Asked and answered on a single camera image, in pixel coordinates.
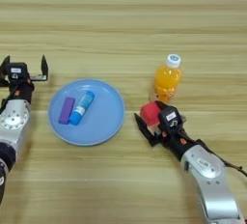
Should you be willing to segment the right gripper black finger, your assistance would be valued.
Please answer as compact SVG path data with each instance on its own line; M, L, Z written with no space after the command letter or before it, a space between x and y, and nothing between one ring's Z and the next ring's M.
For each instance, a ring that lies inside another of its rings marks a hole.
M168 107L167 104L163 103L162 101L157 100L155 104L159 107L160 110L163 110Z
M134 114L137 126L139 130L143 133L143 135L146 137L146 139L149 142L158 142L159 137L157 135L152 135L149 131L147 124L144 122L144 120L137 114Z

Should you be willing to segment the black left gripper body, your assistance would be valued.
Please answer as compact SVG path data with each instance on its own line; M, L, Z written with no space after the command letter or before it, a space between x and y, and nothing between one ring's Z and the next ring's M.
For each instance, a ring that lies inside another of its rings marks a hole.
M9 95L6 98L3 98L2 102L5 103L12 99L24 99L28 102L31 102L32 94L35 90L34 83L47 80L48 76L44 75L29 76L24 82L10 82L7 80L0 80L0 88L7 87L9 89Z

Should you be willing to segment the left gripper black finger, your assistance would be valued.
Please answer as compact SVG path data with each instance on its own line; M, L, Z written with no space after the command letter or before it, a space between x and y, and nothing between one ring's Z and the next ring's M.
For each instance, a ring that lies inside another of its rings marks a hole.
M41 73L44 76L48 76L48 64L44 55L41 57Z
M10 62L10 55L6 56L2 64L0 65L0 80L5 80L5 77L7 75L6 68L9 62Z

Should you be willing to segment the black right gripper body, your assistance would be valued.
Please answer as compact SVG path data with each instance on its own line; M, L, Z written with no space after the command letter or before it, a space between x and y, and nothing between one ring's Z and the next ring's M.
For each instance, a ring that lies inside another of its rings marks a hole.
M193 140L190 138L186 134L182 122L168 123L161 121L158 128L160 133L155 133L151 139L151 145L161 144L163 147L168 148L178 160L181 160L182 156L192 147L200 145L204 148L206 146L201 139Z

